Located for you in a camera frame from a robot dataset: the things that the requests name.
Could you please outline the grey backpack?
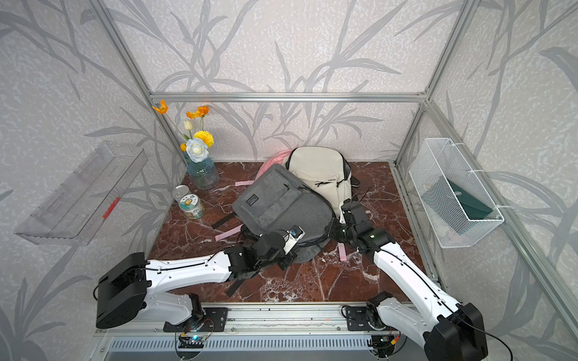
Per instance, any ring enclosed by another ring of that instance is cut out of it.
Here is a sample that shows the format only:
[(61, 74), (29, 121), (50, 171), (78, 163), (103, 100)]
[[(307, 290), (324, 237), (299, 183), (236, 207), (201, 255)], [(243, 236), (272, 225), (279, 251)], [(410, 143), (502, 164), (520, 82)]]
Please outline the grey backpack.
[[(295, 263), (312, 260), (321, 252), (330, 240), (329, 225), (337, 217), (328, 200), (285, 167), (273, 165), (239, 196), (233, 203), (233, 211), (212, 228), (216, 230), (233, 218), (242, 221), (241, 233), (255, 243), (263, 234), (301, 227), (305, 236), (284, 260), (274, 264), (286, 270)], [(246, 280), (232, 281), (227, 296), (233, 296)]]

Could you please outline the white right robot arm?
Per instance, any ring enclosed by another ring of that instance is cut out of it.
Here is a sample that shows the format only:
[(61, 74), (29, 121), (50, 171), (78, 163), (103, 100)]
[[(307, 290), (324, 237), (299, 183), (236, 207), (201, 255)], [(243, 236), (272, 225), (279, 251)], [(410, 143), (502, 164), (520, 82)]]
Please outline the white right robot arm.
[(367, 254), (413, 304), (408, 308), (389, 293), (374, 297), (367, 303), (373, 326), (398, 330), (420, 345), (429, 360), (485, 359), (489, 349), (481, 312), (437, 286), (389, 233), (374, 227), (361, 203), (348, 199), (341, 212), (331, 237)]

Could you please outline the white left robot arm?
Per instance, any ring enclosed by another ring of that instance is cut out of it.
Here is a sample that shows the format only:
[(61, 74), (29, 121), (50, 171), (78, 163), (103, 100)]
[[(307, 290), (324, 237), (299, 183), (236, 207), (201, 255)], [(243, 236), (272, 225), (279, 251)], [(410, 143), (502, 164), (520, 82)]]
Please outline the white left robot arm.
[(200, 319), (197, 297), (177, 295), (176, 289), (230, 282), (228, 292), (233, 294), (244, 281), (284, 260), (304, 235), (295, 226), (263, 234), (250, 247), (228, 247), (183, 260), (146, 260), (143, 252), (130, 254), (98, 281), (96, 327), (111, 329), (135, 319), (177, 326)]

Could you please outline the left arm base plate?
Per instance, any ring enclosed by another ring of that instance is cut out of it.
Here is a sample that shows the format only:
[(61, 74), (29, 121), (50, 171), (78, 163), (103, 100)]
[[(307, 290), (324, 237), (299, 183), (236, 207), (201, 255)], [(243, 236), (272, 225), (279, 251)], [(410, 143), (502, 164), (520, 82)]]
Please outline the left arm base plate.
[(196, 319), (191, 317), (190, 320), (185, 321), (179, 325), (172, 325), (171, 323), (165, 322), (163, 326), (164, 332), (224, 332), (226, 323), (228, 308), (221, 307), (210, 307), (204, 308), (205, 314)]

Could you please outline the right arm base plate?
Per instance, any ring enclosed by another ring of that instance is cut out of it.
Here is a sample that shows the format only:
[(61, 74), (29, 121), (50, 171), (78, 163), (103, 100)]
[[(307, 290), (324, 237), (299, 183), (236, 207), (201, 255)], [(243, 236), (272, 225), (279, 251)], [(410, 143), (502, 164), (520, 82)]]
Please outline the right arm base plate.
[(343, 305), (341, 315), (346, 319), (347, 330), (350, 332), (370, 332), (373, 328), (369, 325), (367, 308), (365, 306)]

